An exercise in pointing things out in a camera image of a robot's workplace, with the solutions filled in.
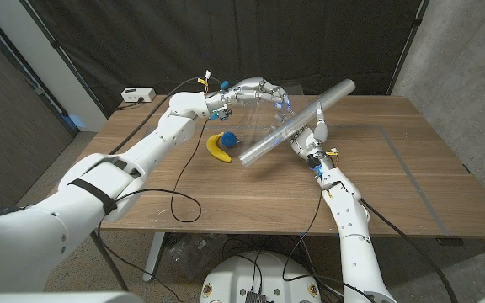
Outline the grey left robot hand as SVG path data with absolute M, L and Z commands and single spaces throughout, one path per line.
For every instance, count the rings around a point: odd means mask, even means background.
M 261 103 L 272 103 L 277 109 L 290 111 L 289 94 L 279 85 L 264 78 L 252 77 L 231 86 L 206 94 L 205 104 L 209 120 L 226 120 L 232 115 L 233 107 L 249 107 Z

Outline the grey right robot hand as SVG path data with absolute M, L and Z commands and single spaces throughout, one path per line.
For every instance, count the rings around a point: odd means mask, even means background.
M 291 138 L 290 145 L 293 151 L 301 158 L 306 160 L 308 167 L 317 170 L 322 167 L 323 159 L 330 161 L 331 168 L 337 168 L 338 151 L 324 151 L 322 144 L 328 138 L 328 126 L 324 119 L 322 104 L 317 102 L 314 106 L 317 125 L 311 130 L 308 125 L 303 125 Z

